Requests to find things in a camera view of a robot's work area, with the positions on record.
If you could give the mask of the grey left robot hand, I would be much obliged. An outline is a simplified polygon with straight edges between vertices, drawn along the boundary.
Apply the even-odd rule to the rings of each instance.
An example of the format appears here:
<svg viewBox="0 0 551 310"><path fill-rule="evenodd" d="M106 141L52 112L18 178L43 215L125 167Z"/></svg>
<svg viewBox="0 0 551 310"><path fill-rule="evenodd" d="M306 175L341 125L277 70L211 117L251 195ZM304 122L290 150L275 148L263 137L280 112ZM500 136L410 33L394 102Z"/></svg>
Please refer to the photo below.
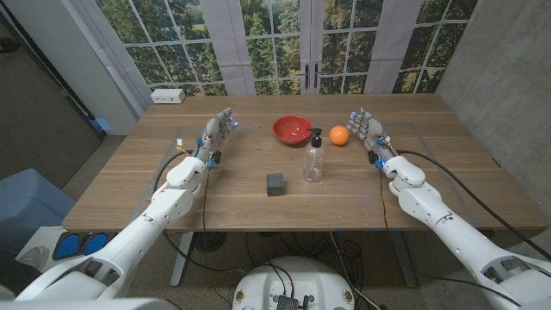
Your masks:
<svg viewBox="0 0 551 310"><path fill-rule="evenodd" d="M213 162L220 162L220 157L216 157L215 153L220 152L226 138L237 126L238 122L233 119L231 108L218 113L207 122L192 156L200 159L208 168L212 168Z"/></svg>

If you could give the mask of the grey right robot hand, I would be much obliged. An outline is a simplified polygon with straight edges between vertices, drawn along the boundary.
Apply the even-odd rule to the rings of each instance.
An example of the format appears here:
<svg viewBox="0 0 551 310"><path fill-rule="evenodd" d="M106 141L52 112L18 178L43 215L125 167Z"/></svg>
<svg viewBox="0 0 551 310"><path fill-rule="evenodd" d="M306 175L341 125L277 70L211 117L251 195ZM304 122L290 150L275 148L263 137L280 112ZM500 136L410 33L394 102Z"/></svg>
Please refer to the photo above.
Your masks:
<svg viewBox="0 0 551 310"><path fill-rule="evenodd" d="M378 170L389 159L397 156L391 146L391 139L379 120L364 108L350 113L350 121L346 127L362 141L368 151L368 161Z"/></svg>

